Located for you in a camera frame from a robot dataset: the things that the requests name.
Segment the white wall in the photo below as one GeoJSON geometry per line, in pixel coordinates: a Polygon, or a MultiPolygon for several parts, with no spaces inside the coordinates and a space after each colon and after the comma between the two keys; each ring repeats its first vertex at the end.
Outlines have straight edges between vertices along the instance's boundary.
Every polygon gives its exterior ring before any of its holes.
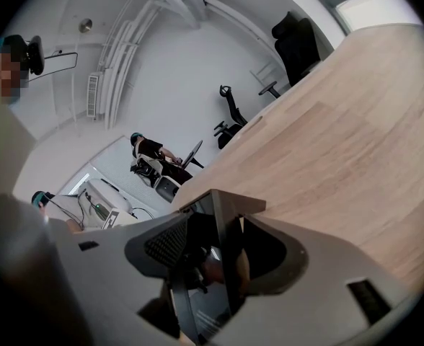
{"type": "Polygon", "coordinates": [[[391,23],[423,24],[406,0],[348,0],[337,10],[351,30],[391,23]]]}
{"type": "MultiPolygon", "coordinates": [[[[86,109],[87,77],[97,69],[108,32],[127,0],[28,0],[10,22],[4,35],[20,34],[29,40],[39,35],[44,54],[55,50],[74,51],[78,25],[84,18],[93,21],[92,30],[81,35],[75,72],[76,113],[86,109]]],[[[128,14],[135,17],[136,11],[128,14]]],[[[21,101],[12,107],[14,114],[31,134],[40,139],[72,116],[71,73],[51,74],[30,83],[21,101]]]]}

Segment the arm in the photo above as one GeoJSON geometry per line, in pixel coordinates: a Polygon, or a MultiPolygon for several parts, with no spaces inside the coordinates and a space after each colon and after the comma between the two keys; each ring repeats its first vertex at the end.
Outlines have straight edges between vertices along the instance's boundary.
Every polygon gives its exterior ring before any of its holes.
{"type": "MultiPolygon", "coordinates": [[[[45,206],[41,202],[39,202],[39,209],[44,216],[47,216],[47,214],[45,213],[45,206]]],[[[66,221],[66,225],[68,226],[69,230],[74,234],[82,232],[81,227],[74,219],[68,219],[66,221]]]]}
{"type": "Polygon", "coordinates": [[[161,147],[161,148],[159,149],[159,152],[160,152],[162,155],[167,156],[168,158],[172,159],[172,160],[174,161],[174,163],[176,163],[176,164],[181,164],[181,163],[182,163],[182,160],[181,160],[180,158],[175,157],[175,155],[174,155],[174,154],[172,154],[169,150],[167,150],[167,149],[166,149],[166,148],[164,148],[164,147],[161,147]]]}

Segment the person in black shirt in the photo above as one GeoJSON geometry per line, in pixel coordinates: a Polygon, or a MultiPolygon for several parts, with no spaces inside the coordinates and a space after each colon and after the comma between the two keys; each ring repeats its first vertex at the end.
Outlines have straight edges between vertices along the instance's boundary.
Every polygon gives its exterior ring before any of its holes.
{"type": "Polygon", "coordinates": [[[171,151],[167,150],[161,143],[144,138],[141,133],[134,133],[131,136],[131,145],[133,147],[133,157],[138,158],[138,154],[143,154],[149,158],[158,160],[162,165],[162,175],[171,177],[173,180],[183,185],[193,176],[180,168],[181,158],[177,158],[171,151]],[[170,158],[173,163],[169,163],[165,158],[170,158]]]}

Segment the wooden desk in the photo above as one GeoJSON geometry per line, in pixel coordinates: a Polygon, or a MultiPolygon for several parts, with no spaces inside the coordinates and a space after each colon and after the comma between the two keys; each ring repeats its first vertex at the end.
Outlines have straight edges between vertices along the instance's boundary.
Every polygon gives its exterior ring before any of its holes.
{"type": "Polygon", "coordinates": [[[424,286],[424,29],[350,34],[180,188],[267,201],[264,216],[346,239],[424,286]]]}

